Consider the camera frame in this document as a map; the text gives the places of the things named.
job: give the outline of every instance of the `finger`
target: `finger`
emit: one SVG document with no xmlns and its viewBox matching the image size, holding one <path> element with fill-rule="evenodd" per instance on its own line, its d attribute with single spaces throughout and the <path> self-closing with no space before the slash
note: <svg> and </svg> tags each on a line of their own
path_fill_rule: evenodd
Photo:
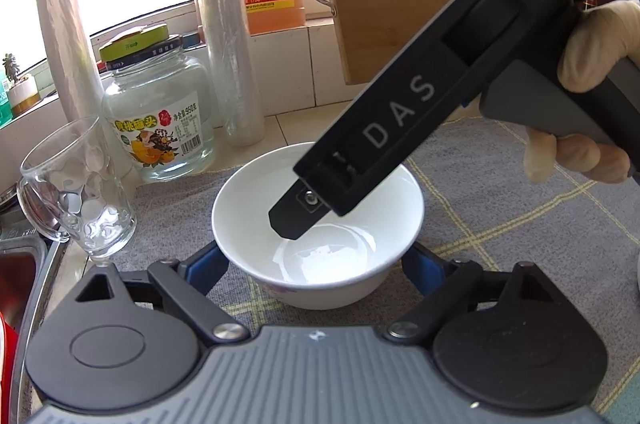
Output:
<svg viewBox="0 0 640 424">
<path fill-rule="evenodd" d="M 556 160 L 569 171 L 585 173 L 600 161 L 600 148 L 589 137 L 576 134 L 558 138 Z"/>
<path fill-rule="evenodd" d="M 544 182 L 554 170 L 556 137 L 527 128 L 529 141 L 524 150 L 524 173 L 534 184 Z"/>
<path fill-rule="evenodd" d="M 583 173 L 585 177 L 607 184 L 624 182 L 629 173 L 631 162 L 624 150 L 615 146 L 598 144 L 600 147 L 600 162 L 590 171 Z"/>
<path fill-rule="evenodd" d="M 627 55 L 640 66 L 640 6 L 613 1 L 584 13 L 558 63 L 558 79 L 571 92 L 586 92 Z"/>
</svg>

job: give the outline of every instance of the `glass mug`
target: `glass mug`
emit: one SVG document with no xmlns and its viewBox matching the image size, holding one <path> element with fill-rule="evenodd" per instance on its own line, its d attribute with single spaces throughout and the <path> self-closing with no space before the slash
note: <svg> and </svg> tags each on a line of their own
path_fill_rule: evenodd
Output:
<svg viewBox="0 0 640 424">
<path fill-rule="evenodd" d="M 123 248 L 136 229 L 98 117 L 66 124 L 20 165 L 17 193 L 27 219 L 57 242 L 78 242 L 91 258 Z"/>
</svg>

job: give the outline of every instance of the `plastic wrap roll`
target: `plastic wrap roll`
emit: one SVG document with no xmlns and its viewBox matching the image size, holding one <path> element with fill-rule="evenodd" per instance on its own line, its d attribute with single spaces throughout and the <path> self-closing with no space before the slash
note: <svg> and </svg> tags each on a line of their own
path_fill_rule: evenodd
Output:
<svg viewBox="0 0 640 424">
<path fill-rule="evenodd" d="M 260 95 L 249 56 L 244 0 L 198 0 L 225 133 L 235 146 L 264 137 Z"/>
<path fill-rule="evenodd" d="M 36 4 L 49 70 L 66 120 L 101 114 L 104 89 L 82 26 L 78 0 L 36 0 Z M 131 160 L 111 127 L 104 119 L 102 123 L 116 173 L 122 178 L 131 170 Z"/>
</svg>

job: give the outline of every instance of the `bowl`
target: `bowl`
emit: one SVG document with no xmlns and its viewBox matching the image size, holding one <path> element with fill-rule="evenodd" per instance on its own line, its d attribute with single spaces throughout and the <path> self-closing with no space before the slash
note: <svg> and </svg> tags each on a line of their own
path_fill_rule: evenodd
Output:
<svg viewBox="0 0 640 424">
<path fill-rule="evenodd" d="M 268 213 L 298 178 L 293 165 L 312 144 L 286 146 L 240 168 L 220 189 L 211 223 L 229 261 L 271 296 L 298 308 L 335 309 L 385 280 L 420 231 L 424 199 L 401 165 L 351 213 L 329 212 L 299 239 L 282 238 Z"/>
</svg>

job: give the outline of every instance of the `stainless steel sink edge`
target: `stainless steel sink edge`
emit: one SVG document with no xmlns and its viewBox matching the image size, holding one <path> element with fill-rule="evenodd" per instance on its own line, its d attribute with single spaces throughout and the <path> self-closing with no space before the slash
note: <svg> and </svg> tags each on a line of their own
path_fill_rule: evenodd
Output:
<svg viewBox="0 0 640 424">
<path fill-rule="evenodd" d="M 44 241 L 37 235 L 12 238 L 15 247 L 38 248 L 43 259 L 36 260 L 36 280 L 31 289 L 22 325 L 18 333 L 9 399 L 9 424 L 24 422 L 31 415 L 31 382 L 24 367 L 24 356 L 32 335 L 42 323 L 49 300 L 50 289 L 62 261 L 66 244 L 53 242 L 47 251 Z"/>
</svg>

